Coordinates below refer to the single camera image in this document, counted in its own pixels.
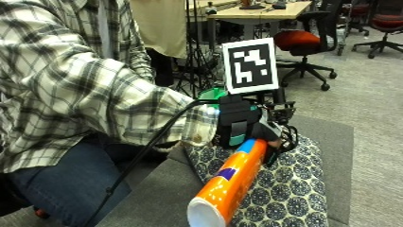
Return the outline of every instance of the chair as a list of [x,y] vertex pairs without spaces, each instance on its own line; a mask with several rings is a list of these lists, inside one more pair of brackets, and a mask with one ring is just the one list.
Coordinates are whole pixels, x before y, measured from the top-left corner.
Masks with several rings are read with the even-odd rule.
[[364,32],[364,36],[368,36],[368,30],[364,29],[366,18],[370,12],[370,3],[368,1],[347,1],[351,5],[343,6],[342,12],[344,16],[348,16],[347,22],[347,34],[351,32],[351,29],[356,29],[359,32]]
[[375,58],[375,52],[383,52],[388,47],[403,53],[403,44],[396,44],[388,41],[388,35],[394,35],[403,32],[403,1],[401,0],[379,0],[374,3],[372,13],[370,16],[370,26],[384,32],[382,41],[354,44],[352,51],[356,51],[356,47],[360,45],[370,46],[370,52],[367,57]]
[[[299,77],[303,78],[304,72],[308,72],[323,82],[320,89],[323,91],[330,89],[330,85],[326,83],[326,78],[318,73],[316,70],[328,71],[328,77],[331,79],[338,76],[335,70],[332,68],[308,63],[307,56],[319,54],[320,52],[332,51],[336,48],[336,23],[342,12],[342,4],[343,0],[323,0],[319,10],[303,12],[296,17],[303,24],[304,30],[286,30],[275,34],[272,37],[274,43],[280,50],[290,51],[292,56],[302,57],[302,62],[279,63],[276,65],[278,68],[294,68],[280,81],[282,87],[288,85],[286,79],[291,75],[299,72]],[[311,33],[311,20],[316,21],[319,36]]]

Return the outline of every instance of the jeans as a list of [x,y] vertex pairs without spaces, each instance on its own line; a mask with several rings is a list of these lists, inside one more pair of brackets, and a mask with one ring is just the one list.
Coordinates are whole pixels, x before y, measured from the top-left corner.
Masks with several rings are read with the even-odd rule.
[[[106,146],[96,139],[85,139],[64,154],[56,166],[18,169],[9,174],[18,192],[29,203],[44,210],[66,226],[82,227],[97,210],[120,176],[116,165],[131,159],[139,147]],[[97,217],[94,226],[130,193],[121,182]]]

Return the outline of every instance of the flannel shirt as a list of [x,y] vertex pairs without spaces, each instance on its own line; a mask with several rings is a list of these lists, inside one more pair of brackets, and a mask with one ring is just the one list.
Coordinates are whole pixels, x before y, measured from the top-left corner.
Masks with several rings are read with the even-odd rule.
[[[0,1],[0,172],[53,166],[94,132],[145,145],[193,101],[157,87],[128,0],[106,9],[113,59],[98,32],[97,0]],[[162,142],[207,144],[217,113],[195,107]]]

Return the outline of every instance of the can lid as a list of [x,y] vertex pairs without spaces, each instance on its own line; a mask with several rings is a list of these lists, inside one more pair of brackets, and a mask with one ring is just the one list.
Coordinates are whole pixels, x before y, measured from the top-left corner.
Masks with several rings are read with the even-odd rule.
[[225,227],[225,218],[218,209],[201,197],[189,202],[187,221],[190,227]]

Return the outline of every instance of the desk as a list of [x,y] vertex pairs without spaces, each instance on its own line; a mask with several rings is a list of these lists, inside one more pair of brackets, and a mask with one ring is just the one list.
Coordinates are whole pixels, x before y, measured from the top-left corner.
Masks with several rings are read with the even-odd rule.
[[[230,4],[237,4],[241,0],[197,0],[197,8],[201,9],[202,14],[205,14],[205,8],[209,6],[209,2],[213,2],[213,7],[219,10],[222,7],[227,7]],[[189,0],[189,9],[194,10],[193,0]]]
[[215,19],[239,25],[245,25],[246,40],[253,39],[253,26],[264,23],[271,23],[270,35],[272,36],[278,32],[278,21],[288,20],[288,19],[294,20],[310,5],[311,5],[311,1],[304,1],[304,2],[287,3],[286,9],[275,9],[272,11],[264,11],[271,7],[271,4],[264,4],[263,5],[266,6],[264,9],[239,9],[238,7],[225,9],[217,12],[217,14],[211,14],[207,16],[210,21],[209,23],[210,37],[213,40],[215,40],[215,28],[214,28],[215,23],[213,23]]

